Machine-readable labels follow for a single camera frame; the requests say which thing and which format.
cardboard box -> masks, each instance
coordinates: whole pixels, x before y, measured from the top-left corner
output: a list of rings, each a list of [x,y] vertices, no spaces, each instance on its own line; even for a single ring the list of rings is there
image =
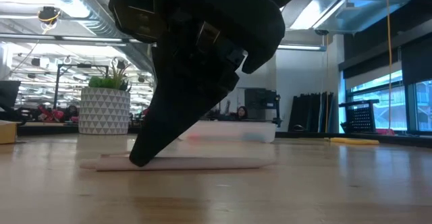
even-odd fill
[[[0,120],[0,144],[11,144],[16,141],[16,122]]]

white plastic tray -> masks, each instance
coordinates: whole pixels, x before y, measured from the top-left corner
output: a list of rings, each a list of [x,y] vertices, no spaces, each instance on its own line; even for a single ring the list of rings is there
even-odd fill
[[[270,143],[275,140],[276,125],[263,122],[198,121],[180,140],[241,140]]]

white geometric planter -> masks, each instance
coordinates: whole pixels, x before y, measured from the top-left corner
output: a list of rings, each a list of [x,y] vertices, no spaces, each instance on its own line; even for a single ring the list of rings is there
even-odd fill
[[[130,93],[108,88],[83,88],[78,129],[81,134],[127,134]]]

exposed ceiling pipe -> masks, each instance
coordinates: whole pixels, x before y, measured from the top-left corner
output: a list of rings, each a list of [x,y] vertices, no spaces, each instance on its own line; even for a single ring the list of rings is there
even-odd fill
[[[79,22],[81,25],[87,27],[91,32],[100,37],[106,38],[132,38],[128,35],[121,33],[116,27],[113,18],[105,11],[101,4],[96,0],[61,0],[65,4],[81,3],[90,12],[87,17],[91,21]],[[129,60],[141,70],[148,72],[153,71],[153,62],[146,54],[146,50],[139,51],[137,47],[143,48],[143,45],[127,45],[125,47],[117,48],[128,56]]]

computer monitor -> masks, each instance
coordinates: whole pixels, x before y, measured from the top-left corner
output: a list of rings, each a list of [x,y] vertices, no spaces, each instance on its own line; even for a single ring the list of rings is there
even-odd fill
[[[20,85],[20,81],[0,81],[0,103],[13,108],[15,106]]]

